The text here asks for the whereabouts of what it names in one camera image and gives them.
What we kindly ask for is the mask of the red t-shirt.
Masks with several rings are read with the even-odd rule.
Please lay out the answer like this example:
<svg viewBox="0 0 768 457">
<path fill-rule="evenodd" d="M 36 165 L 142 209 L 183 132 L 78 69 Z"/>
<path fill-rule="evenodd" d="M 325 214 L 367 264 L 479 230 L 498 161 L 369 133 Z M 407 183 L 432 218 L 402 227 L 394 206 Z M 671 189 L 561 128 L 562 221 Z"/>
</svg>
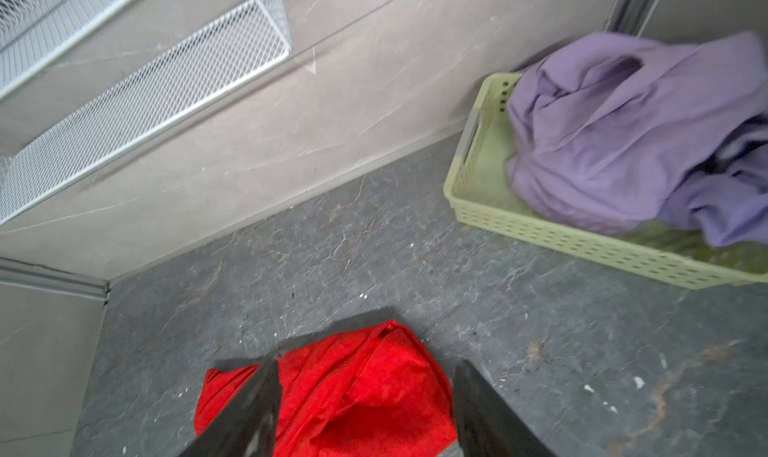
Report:
<svg viewBox="0 0 768 457">
<path fill-rule="evenodd" d="M 458 439 L 452 384 L 397 321 L 330 335 L 276 362 L 276 456 L 438 456 Z"/>
</svg>

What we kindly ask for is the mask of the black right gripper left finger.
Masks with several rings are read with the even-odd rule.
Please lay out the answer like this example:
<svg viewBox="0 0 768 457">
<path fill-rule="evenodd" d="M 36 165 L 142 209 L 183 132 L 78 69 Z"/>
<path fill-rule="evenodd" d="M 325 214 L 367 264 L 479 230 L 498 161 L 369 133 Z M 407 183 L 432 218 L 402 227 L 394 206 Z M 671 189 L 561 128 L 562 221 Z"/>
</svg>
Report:
<svg viewBox="0 0 768 457">
<path fill-rule="evenodd" d="M 268 361 L 179 457 L 274 455 L 282 398 L 279 367 Z"/>
</svg>

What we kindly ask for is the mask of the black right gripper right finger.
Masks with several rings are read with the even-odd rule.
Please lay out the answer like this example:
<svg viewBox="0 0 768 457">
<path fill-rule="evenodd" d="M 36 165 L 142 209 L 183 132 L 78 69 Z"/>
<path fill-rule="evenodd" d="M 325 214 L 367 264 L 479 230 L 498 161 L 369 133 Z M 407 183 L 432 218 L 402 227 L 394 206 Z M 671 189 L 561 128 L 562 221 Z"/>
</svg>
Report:
<svg viewBox="0 0 768 457">
<path fill-rule="evenodd" d="M 470 361 L 457 364 L 453 386 L 454 422 L 465 456 L 555 456 Z"/>
</svg>

